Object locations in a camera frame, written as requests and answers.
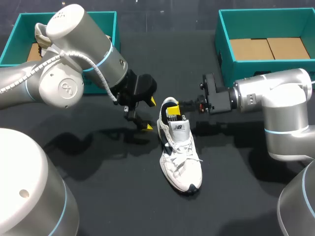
teal box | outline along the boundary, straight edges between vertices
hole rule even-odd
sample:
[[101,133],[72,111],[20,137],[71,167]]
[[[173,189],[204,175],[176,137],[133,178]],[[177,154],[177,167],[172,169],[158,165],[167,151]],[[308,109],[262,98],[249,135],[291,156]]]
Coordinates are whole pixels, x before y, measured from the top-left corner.
[[[120,36],[116,11],[88,12],[101,30],[112,37],[112,43],[120,51]],[[35,43],[34,27],[36,23],[48,24],[55,13],[21,13],[13,27],[11,35],[0,57],[0,67],[16,66],[27,61],[32,44]],[[106,93],[90,80],[84,78],[85,94]]]
[[[236,60],[231,39],[300,37],[311,59]],[[261,73],[303,68],[315,80],[313,8],[220,10],[215,37],[224,84]]]

cardboard box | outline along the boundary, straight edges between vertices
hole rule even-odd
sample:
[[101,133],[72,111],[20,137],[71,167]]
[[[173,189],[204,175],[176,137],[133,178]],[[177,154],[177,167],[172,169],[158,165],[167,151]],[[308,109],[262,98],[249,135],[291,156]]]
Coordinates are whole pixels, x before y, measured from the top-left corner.
[[[37,22],[48,24],[55,13],[21,13],[0,57],[0,67],[16,66],[36,59],[34,27]],[[111,37],[113,45],[120,51],[120,35],[116,11],[88,12],[101,30]],[[83,74],[84,94],[101,94],[106,90],[97,87]]]
[[315,80],[315,10],[220,10],[215,46],[227,87],[293,68],[305,69]]

white cable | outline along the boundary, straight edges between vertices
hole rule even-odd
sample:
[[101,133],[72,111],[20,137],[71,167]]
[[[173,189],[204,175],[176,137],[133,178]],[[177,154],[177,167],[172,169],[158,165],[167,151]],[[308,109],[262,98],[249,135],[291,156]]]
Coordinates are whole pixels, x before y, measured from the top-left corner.
[[99,70],[99,68],[97,67],[97,65],[95,65],[95,63],[93,61],[91,61],[91,59],[89,59],[87,56],[78,53],[78,52],[69,52],[69,53],[65,53],[66,55],[68,55],[69,57],[76,57],[76,58],[80,58],[85,60],[88,64],[90,64],[90,66],[95,70],[96,74],[99,76],[100,80],[102,81],[102,84],[104,85],[105,90],[107,91],[107,94],[109,96],[109,98],[113,101],[116,102],[117,99],[115,98],[115,96],[112,94],[111,90],[109,89],[109,86],[107,84],[107,81],[105,80],[102,72]]
[[60,60],[60,55],[54,56],[53,58],[50,58],[49,60],[43,62],[42,64],[35,67],[33,70],[31,70],[29,73],[27,73],[25,76],[23,76],[21,79],[15,81],[14,83],[11,83],[10,85],[8,85],[6,87],[0,88],[0,94],[20,85],[21,83],[28,80],[31,76],[36,74],[38,71],[40,71],[41,69],[45,68],[46,66],[50,65],[51,63],[53,63],[57,60]]
[[[68,53],[65,53],[67,56],[69,57],[76,57],[76,58],[80,58],[80,59],[83,59],[85,60],[96,72],[96,74],[99,76],[100,80],[102,81],[102,84],[104,85],[105,87],[105,90],[107,91],[107,94],[109,96],[109,98],[113,101],[113,102],[116,102],[117,99],[115,98],[115,96],[112,94],[108,84],[107,84],[107,81],[105,80],[102,72],[99,70],[99,68],[97,67],[97,65],[95,65],[95,63],[89,59],[87,56],[81,54],[81,53],[78,53],[78,52],[68,52]],[[36,74],[38,71],[42,70],[43,68],[45,68],[46,66],[50,65],[51,63],[57,61],[57,60],[60,60],[62,57],[62,55],[57,55],[57,56],[54,56],[53,58],[50,58],[49,60],[43,62],[42,64],[40,64],[39,66],[35,67],[33,70],[31,70],[29,73],[27,73],[25,76],[23,76],[21,79],[15,81],[14,83],[11,83],[10,85],[6,86],[6,87],[3,87],[3,88],[0,88],[0,94],[1,93],[4,93],[10,89],[13,89],[14,87],[20,85],[21,83],[25,82],[26,80],[28,80],[31,76],[33,76],[34,74]]]

white robotic arm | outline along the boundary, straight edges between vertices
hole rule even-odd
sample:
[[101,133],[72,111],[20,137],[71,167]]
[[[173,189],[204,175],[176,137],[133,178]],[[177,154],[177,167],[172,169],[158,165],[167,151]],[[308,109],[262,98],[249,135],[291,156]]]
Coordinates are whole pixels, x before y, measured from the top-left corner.
[[47,40],[52,43],[41,61],[0,70],[0,108],[34,101],[68,108],[82,97],[84,72],[106,89],[115,105],[125,106],[127,120],[139,129],[151,128],[136,114],[135,107],[139,101],[155,106],[157,83],[150,75],[137,76],[128,68],[126,60],[81,6],[64,7],[41,30],[46,30]]
[[[263,111],[269,155],[280,161],[314,160],[315,125],[309,125],[307,101],[312,82],[304,69],[292,69],[235,81],[217,91],[212,74],[200,87],[205,96],[180,102],[181,110],[216,114],[237,109]],[[277,215],[284,236],[315,235],[315,162],[311,162],[283,190]]]

black floor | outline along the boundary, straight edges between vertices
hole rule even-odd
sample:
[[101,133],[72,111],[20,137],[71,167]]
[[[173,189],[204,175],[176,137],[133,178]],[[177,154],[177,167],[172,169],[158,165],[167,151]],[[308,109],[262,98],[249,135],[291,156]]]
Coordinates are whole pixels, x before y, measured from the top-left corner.
[[[0,1],[3,45],[17,12],[62,7],[57,1],[27,2]],[[221,81],[214,31],[206,30],[215,27],[219,8],[294,6],[284,0],[82,2],[87,10],[119,11],[123,56],[136,73],[150,73],[158,82],[158,107],[138,107],[153,123],[164,98],[195,99],[202,74],[214,72]],[[281,236],[277,200],[303,166],[269,157],[261,113],[188,118],[203,160],[202,188],[191,197],[176,193],[162,174],[156,126],[137,132],[106,96],[84,97],[68,110],[12,107],[0,111],[0,126],[29,135],[52,159],[77,200],[79,236]]]

